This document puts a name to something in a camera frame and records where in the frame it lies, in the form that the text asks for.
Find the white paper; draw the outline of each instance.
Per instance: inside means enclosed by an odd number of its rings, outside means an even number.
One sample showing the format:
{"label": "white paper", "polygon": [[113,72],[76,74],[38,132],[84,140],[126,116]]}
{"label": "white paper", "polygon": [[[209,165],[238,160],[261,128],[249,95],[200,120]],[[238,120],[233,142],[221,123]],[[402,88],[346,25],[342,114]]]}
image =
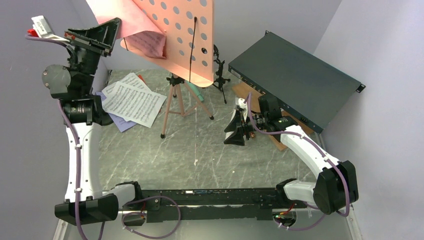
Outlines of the white paper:
{"label": "white paper", "polygon": [[[139,78],[139,76],[137,76],[134,72],[131,72],[130,74],[126,75],[124,78],[122,78],[121,80],[119,80],[117,82],[120,82],[120,83],[123,83],[123,84],[128,84],[128,85],[131,85],[131,86],[136,87],[138,89],[145,89],[145,90],[150,91],[150,89],[143,82],[143,80],[141,80]],[[111,93],[114,90],[115,84],[117,82],[112,83],[111,85],[105,87],[101,91],[106,96],[106,98],[109,98],[111,96]]]}
{"label": "white paper", "polygon": [[151,128],[166,98],[149,89],[118,81],[102,105],[107,113]]}

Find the marble table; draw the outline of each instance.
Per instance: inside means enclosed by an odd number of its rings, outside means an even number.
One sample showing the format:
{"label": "marble table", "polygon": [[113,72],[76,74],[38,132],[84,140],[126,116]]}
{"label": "marble table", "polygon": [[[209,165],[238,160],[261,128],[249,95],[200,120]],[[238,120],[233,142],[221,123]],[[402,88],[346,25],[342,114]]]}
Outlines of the marble table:
{"label": "marble table", "polygon": [[[166,70],[114,70],[109,84],[130,72],[140,74],[154,92],[168,95]],[[204,104],[214,120],[199,107],[186,117],[170,114],[166,138],[161,139],[166,103],[153,126],[136,125],[120,133],[111,124],[102,128],[100,182],[104,190],[125,181],[138,181],[142,189],[266,188],[289,179],[315,181],[308,167],[290,149],[279,151],[266,135],[257,133],[246,146],[224,145],[224,128],[231,120],[235,94],[231,86],[240,81],[228,71],[224,85],[228,104],[215,87],[200,88]],[[181,86],[185,109],[195,104]],[[174,98],[171,109],[178,111]],[[310,136],[317,142],[317,135]]]}

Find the tripod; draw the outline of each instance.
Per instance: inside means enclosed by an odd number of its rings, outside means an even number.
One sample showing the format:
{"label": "tripod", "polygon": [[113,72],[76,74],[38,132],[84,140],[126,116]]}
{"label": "tripod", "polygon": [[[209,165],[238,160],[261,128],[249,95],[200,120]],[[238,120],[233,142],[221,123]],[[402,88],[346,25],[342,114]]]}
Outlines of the tripod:
{"label": "tripod", "polygon": [[218,50],[215,44],[213,45],[213,55],[216,56],[216,59],[214,60],[214,62],[218,64],[218,71],[215,72],[218,78],[213,81],[212,85],[222,92],[222,95],[224,97],[224,103],[227,104],[227,100],[225,98],[225,92],[224,92],[224,84],[226,81],[227,82],[231,81],[231,79],[223,78],[225,60],[224,61],[220,60],[220,51]]}
{"label": "tripod", "polygon": [[[189,113],[191,113],[195,108],[197,108],[198,106],[201,106],[203,108],[203,110],[207,113],[207,115],[209,116],[209,118],[211,120],[214,120],[214,116],[212,115],[212,113],[200,101],[200,99],[198,98],[198,96],[188,86],[188,84],[186,83],[186,81],[183,78],[181,78],[181,77],[179,77],[179,76],[177,76],[175,74],[172,74],[172,76],[171,77],[167,77],[166,80],[169,81],[170,88],[169,88],[169,94],[168,94],[168,102],[166,103],[165,119],[163,120],[163,128],[162,128],[162,133],[160,134],[160,138],[162,138],[162,139],[165,138],[165,131],[167,130],[168,114],[178,114],[178,115],[181,115],[182,117],[185,117]],[[187,111],[184,110],[183,95],[181,94],[180,84],[184,84],[185,88],[190,92],[190,94],[193,96],[193,98],[197,102],[196,105],[192,106]],[[170,111],[172,97],[178,98],[179,112],[177,112],[177,111]]]}

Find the paper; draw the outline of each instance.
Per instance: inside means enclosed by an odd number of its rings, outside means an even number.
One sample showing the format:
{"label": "paper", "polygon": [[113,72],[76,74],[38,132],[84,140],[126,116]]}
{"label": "paper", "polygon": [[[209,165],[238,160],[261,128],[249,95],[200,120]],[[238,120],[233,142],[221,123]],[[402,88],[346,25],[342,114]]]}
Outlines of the paper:
{"label": "paper", "polygon": [[[131,72],[130,74],[126,75],[124,78],[119,80],[118,82],[123,84],[128,84],[133,87],[136,87],[138,89],[146,89],[150,91],[150,88],[147,87],[145,82],[139,78],[134,72]],[[112,83],[111,85],[105,87],[101,92],[109,98],[111,96],[112,91],[114,90],[116,82]]]}
{"label": "paper", "polygon": [[110,95],[111,97],[106,98],[102,103],[105,112],[148,128],[152,127],[167,98],[148,89],[139,89],[119,81],[116,82]]}
{"label": "paper", "polygon": [[146,56],[164,59],[165,34],[132,0],[86,0],[99,24],[114,18],[122,20],[117,39],[136,41]]}
{"label": "paper", "polygon": [[[100,99],[103,103],[104,100],[106,100],[106,96],[101,92],[96,92],[96,95],[100,96]],[[119,131],[121,133],[125,132],[126,130],[134,127],[137,123],[133,121],[125,121],[122,117],[119,117],[117,115],[114,115],[112,113],[109,113],[109,116],[112,118],[115,125],[118,127]]]}

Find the green tube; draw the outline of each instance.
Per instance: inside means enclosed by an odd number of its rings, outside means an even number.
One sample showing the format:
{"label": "green tube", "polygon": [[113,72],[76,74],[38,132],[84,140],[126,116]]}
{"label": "green tube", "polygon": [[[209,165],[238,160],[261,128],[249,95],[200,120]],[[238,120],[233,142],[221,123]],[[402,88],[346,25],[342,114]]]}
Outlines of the green tube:
{"label": "green tube", "polygon": [[205,99],[203,98],[202,94],[200,93],[199,89],[196,87],[196,85],[194,85],[191,82],[188,82],[188,85],[190,86],[190,88],[193,90],[193,92],[196,94],[196,96],[200,99],[200,102],[203,102]]}

